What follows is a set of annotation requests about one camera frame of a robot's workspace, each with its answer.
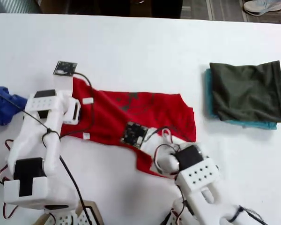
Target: gray floor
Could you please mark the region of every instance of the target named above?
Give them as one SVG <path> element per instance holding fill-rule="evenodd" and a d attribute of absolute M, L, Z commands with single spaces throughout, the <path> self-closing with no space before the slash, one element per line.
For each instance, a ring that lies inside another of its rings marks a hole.
<path fill-rule="evenodd" d="M 248 0 L 184 0 L 181 19 L 281 23 L 281 11 L 252 16 L 243 11 Z"/>

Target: red fabric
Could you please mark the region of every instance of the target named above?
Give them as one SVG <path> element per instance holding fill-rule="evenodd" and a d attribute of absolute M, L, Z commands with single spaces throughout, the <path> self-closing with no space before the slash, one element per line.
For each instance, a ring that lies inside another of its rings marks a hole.
<path fill-rule="evenodd" d="M 71 131 L 87 128 L 90 123 L 91 106 L 83 105 L 83 98 L 94 98 L 94 124 L 86 133 L 90 133 L 90 140 L 102 144 L 125 146 L 136 152 L 136 168 L 140 171 L 156 175 L 151 172 L 151 157 L 146 153 L 122 144 L 122 137 L 127 122 L 136 122 L 148 128 L 160 128 L 173 126 L 171 131 L 174 136 L 183 140 L 181 133 L 192 142 L 196 141 L 196 127 L 192 108 L 182 100 L 180 94 L 160 94 L 148 92 L 114 92 L 93 89 L 90 95 L 90 87 L 83 80 L 74 78 L 73 97 L 81 103 L 81 117 L 78 125 L 64 124 L 61 135 Z M 82 133 L 73 134 L 83 138 Z"/>

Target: circuit board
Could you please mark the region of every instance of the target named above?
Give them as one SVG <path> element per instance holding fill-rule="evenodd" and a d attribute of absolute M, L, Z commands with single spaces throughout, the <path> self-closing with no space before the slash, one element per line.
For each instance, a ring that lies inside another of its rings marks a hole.
<path fill-rule="evenodd" d="M 148 128 L 145 126 L 138 123 L 128 122 L 121 138 L 121 142 L 140 149 L 147 131 Z"/>

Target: folded towel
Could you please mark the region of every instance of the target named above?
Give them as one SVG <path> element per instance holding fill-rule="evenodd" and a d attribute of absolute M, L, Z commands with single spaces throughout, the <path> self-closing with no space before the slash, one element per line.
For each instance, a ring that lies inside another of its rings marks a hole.
<path fill-rule="evenodd" d="M 216 114 L 214 114 L 212 106 L 213 106 L 213 96 L 212 96 L 212 75 L 211 70 L 207 69 L 205 74 L 205 90 L 206 90 L 206 104 L 207 104 L 207 112 L 208 115 L 212 118 L 219 118 Z M 276 130 L 277 123 L 276 122 L 262 122 L 262 121 L 239 121 L 239 120 L 225 120 L 227 123 L 240 125 L 243 127 L 254 127 L 254 128 L 262 128 L 268 130 Z"/>
<path fill-rule="evenodd" d="M 220 120 L 281 122 L 279 61 L 258 66 L 210 63 L 212 109 Z"/>

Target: folded cloth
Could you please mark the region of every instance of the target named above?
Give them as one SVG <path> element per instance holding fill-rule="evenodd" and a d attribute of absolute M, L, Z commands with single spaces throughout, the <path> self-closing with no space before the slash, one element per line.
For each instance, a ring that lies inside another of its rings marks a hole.
<path fill-rule="evenodd" d="M 135 122 L 146 127 L 173 127 L 171 133 L 183 140 L 187 137 L 196 141 L 196 127 L 192 108 L 188 107 L 179 94 L 161 94 L 148 92 L 114 92 L 92 90 L 83 80 L 74 78 L 73 97 L 81 103 L 81 116 L 78 125 L 64 124 L 61 135 L 85 129 L 91 120 L 91 106 L 83 105 L 84 98 L 93 97 L 94 123 L 82 132 L 71 134 L 90 141 L 128 147 L 136 152 L 136 168 L 140 171 L 157 175 L 150 171 L 151 156 L 132 146 L 120 142 L 127 122 Z"/>
<path fill-rule="evenodd" d="M 18 95 L 10 95 L 6 87 L 0 87 L 0 95 L 20 107 L 19 109 L 0 97 L 0 125 L 3 126 L 10 123 L 13 116 L 25 108 L 27 99 Z"/>
<path fill-rule="evenodd" d="M 220 120 L 281 122 L 280 62 L 210 63 L 213 113 Z"/>
<path fill-rule="evenodd" d="M 214 114 L 212 109 L 212 75 L 211 70 L 207 69 L 205 74 L 205 91 L 206 91 L 206 104 L 207 104 L 207 112 L 211 118 L 218 118 L 217 115 Z M 253 128 L 262 128 L 268 130 L 276 130 L 277 123 L 276 122 L 259 122 L 259 121 L 238 121 L 238 120 L 226 120 L 225 122 L 240 125 L 243 127 L 253 127 Z"/>

